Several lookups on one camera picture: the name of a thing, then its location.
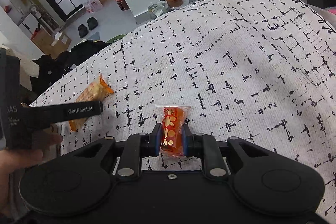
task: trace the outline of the plastic bag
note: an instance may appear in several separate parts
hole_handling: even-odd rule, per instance
[[[162,153],[173,157],[183,156],[182,125],[190,106],[156,105],[162,121]]]
[[[76,99],[78,102],[89,101],[103,101],[108,94],[113,94],[114,91],[105,83],[104,79],[100,76],[94,80]],[[72,131],[79,130],[85,123],[87,118],[81,118],[77,120],[69,121]]]

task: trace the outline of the screw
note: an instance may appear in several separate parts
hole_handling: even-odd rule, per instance
[[[129,177],[134,174],[134,170],[131,168],[121,168],[118,170],[118,175],[122,177]]]
[[[169,178],[169,179],[177,179],[177,175],[175,175],[175,174],[170,174],[170,175],[168,175],[168,178]]]
[[[210,170],[210,174],[214,177],[222,177],[226,174],[226,171],[222,168],[214,168]]]

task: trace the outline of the red snack package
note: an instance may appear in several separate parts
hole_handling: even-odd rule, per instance
[[[183,156],[181,130],[188,114],[188,107],[157,106],[157,108],[162,110],[163,116],[162,152],[173,157]]]

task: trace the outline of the black round object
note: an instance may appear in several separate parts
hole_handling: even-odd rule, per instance
[[[72,216],[96,205],[110,186],[109,174],[93,159],[72,156],[29,170],[19,187],[29,209],[49,216]]]
[[[315,211],[324,182],[312,168],[277,155],[250,158],[236,173],[233,187],[248,206],[269,215],[299,215]]]

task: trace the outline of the yellow snack wrapper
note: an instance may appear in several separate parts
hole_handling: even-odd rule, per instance
[[[78,102],[89,102],[89,101],[103,101],[108,94],[113,94],[114,91],[106,84],[102,75],[94,80],[76,99]],[[79,130],[85,123],[87,118],[71,120],[69,121],[70,128],[72,131]]]

